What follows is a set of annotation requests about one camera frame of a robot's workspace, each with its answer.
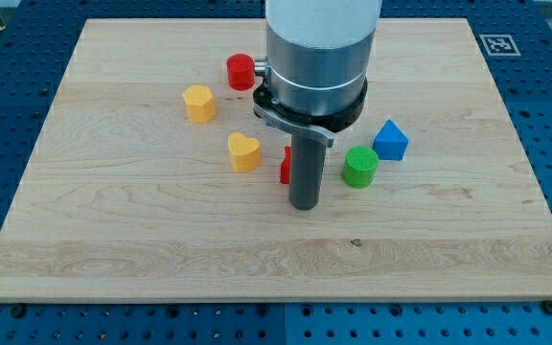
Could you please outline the black silver tool flange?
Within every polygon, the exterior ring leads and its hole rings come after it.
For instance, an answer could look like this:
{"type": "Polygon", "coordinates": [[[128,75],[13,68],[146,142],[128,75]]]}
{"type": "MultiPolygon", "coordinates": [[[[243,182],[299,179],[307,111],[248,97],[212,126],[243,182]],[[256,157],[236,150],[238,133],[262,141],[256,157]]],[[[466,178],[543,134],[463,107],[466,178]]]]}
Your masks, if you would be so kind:
{"type": "Polygon", "coordinates": [[[333,114],[310,115],[284,107],[261,84],[252,94],[253,111],[272,127],[331,148],[335,135],[350,127],[361,115],[367,90],[368,82],[365,80],[359,96],[347,108],[333,114]]]}

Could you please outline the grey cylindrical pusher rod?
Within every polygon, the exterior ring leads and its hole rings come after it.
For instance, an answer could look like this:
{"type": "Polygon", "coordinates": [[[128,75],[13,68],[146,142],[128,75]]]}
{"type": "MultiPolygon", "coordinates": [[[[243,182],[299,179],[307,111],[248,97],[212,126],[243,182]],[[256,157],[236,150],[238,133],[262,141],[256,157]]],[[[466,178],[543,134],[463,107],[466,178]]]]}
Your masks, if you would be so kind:
{"type": "Polygon", "coordinates": [[[320,197],[326,147],[311,139],[291,136],[289,202],[298,210],[314,208],[320,197]]]}

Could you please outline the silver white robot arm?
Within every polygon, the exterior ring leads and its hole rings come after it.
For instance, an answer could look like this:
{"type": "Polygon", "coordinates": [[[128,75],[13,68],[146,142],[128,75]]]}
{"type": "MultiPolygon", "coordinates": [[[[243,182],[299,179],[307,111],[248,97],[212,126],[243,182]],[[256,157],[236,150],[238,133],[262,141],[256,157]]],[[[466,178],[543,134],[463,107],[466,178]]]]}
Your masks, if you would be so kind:
{"type": "Polygon", "coordinates": [[[360,116],[381,0],[269,0],[262,83],[253,110],[291,137],[289,195],[298,210],[320,196],[327,149],[360,116]]]}

